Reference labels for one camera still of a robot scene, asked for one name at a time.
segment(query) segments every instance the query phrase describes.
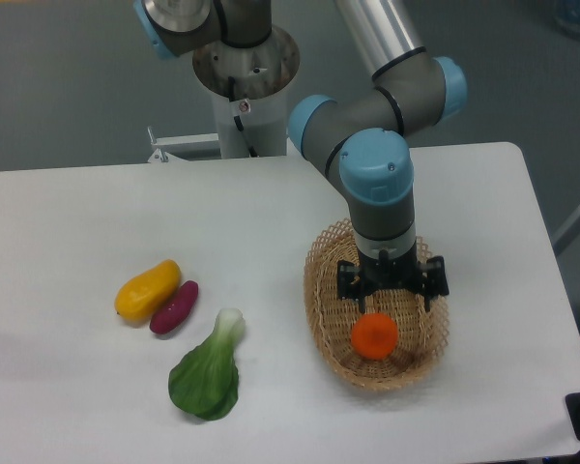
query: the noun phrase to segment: green leafy vegetable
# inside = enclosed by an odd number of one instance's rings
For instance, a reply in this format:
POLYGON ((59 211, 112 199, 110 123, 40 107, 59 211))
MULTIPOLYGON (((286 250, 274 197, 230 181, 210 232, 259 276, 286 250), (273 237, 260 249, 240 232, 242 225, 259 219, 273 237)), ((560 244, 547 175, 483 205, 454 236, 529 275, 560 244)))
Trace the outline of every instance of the green leafy vegetable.
POLYGON ((244 332, 240 310, 219 312, 213 332, 170 371, 170 399, 178 408, 206 421, 221 419, 232 410, 239 399, 234 348, 244 332))

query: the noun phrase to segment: silver arm tube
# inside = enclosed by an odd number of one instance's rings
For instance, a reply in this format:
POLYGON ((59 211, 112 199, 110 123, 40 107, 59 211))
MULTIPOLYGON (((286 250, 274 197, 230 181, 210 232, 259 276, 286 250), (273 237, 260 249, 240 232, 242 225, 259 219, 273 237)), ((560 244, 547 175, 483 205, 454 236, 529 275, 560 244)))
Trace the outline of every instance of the silver arm tube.
POLYGON ((422 47, 401 0, 334 0, 371 74, 422 47))
POLYGON ((163 29, 184 33, 204 24, 211 11, 211 0, 144 0, 144 8, 163 29))

